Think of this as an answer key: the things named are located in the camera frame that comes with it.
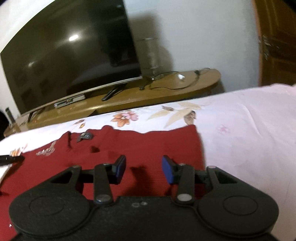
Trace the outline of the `red embellished knit sweater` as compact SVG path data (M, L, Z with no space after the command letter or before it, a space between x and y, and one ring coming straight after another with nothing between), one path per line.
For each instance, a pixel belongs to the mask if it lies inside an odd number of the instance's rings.
M165 196L171 191L162 172L162 157L167 155L177 163L204 169L202 145L194 125L172 131L137 133L120 131L111 126L91 130L90 140L78 141L78 134L66 132L42 149L26 152L24 160L12 166L1 184L1 240L16 234L11 227L9 205L24 191L79 165L92 169L97 164L113 163L126 156L126 171L119 185L111 190L117 196Z

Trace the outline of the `floral white bed sheet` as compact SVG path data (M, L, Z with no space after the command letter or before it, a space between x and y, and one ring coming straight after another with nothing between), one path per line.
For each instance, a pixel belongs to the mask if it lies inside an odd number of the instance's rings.
M194 125L205 166L217 166L272 196L280 215L279 240L295 240L295 87L271 85L189 101L94 115L17 133L1 141L1 154L42 149L64 133L90 140L91 130L111 126L148 133Z

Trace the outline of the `silver set-top box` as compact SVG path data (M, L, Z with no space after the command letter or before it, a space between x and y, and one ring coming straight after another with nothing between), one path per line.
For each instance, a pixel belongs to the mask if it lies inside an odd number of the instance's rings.
M78 102L78 101L84 100L84 99L85 99L85 95L84 94L77 95L77 96L68 98L66 100L62 100L62 101L56 102L54 104L54 108L61 108L61 107L67 106L69 104L72 104L74 102Z

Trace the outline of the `wooden tv stand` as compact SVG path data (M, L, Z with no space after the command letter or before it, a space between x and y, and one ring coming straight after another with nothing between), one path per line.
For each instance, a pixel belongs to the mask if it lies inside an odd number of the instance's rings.
M185 79L179 80L178 74L184 75ZM16 119L13 127L7 127L4 136L8 137L34 128L83 119L96 114L195 98L200 94L210 93L220 79L221 74L216 69L201 70L199 74L194 71L172 73L151 83L144 80L130 82L124 90L111 99L102 101L102 98L111 90L108 87L91 93L88 99L59 109L48 106L39 110L33 117L25 114Z

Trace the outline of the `clear glass vase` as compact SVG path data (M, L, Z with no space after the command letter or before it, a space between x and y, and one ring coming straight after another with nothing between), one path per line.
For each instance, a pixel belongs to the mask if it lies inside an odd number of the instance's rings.
M154 79L160 68L157 38L144 38L137 41L137 57L142 76Z

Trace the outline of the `black curved television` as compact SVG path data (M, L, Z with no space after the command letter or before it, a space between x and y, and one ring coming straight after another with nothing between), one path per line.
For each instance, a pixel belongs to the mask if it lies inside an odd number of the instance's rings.
M123 1L54 1L1 60L20 113L141 74Z

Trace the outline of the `brown wooden door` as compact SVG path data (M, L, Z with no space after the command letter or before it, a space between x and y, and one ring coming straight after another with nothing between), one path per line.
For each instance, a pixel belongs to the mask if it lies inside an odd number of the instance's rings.
M295 84L295 1L253 1L258 37L277 39L277 54L268 61L259 52L258 85Z

